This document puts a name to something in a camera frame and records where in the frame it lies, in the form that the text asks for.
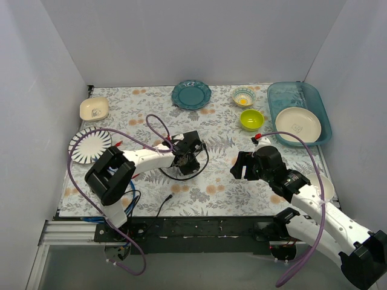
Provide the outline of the black network switch box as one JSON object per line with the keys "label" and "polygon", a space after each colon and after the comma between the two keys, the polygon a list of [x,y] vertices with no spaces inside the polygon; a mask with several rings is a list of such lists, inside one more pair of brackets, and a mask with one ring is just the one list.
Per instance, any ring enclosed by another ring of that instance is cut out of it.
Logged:
{"label": "black network switch box", "polygon": [[202,151],[202,141],[199,138],[198,132],[191,131],[183,134],[183,140],[179,143],[184,152],[200,152]]}

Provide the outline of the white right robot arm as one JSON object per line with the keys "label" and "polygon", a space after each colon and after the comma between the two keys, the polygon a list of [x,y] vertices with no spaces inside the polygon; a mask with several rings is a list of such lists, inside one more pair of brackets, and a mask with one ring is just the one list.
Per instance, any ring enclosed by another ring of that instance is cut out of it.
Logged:
{"label": "white right robot arm", "polygon": [[286,167],[277,148],[240,151],[230,172],[235,179],[265,181],[277,195],[319,224],[315,227],[296,217],[282,219],[273,226],[278,239],[293,236],[310,244],[318,241],[319,251],[339,260],[344,276],[358,289],[369,289],[386,274],[386,233],[372,232],[331,202],[323,201],[306,176]]}

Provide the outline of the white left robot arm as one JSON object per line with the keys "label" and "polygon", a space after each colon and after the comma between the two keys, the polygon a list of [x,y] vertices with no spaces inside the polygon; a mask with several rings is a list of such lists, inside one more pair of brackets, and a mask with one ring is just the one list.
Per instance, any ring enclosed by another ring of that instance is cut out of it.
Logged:
{"label": "white left robot arm", "polygon": [[117,242],[125,240],[129,228],[121,198],[134,175],[155,169],[176,167],[184,176],[198,173],[196,155],[204,150],[198,132],[171,137],[154,147],[140,150],[120,150],[114,146],[104,151],[85,175],[85,182],[97,196],[100,209],[110,222],[109,236]]}

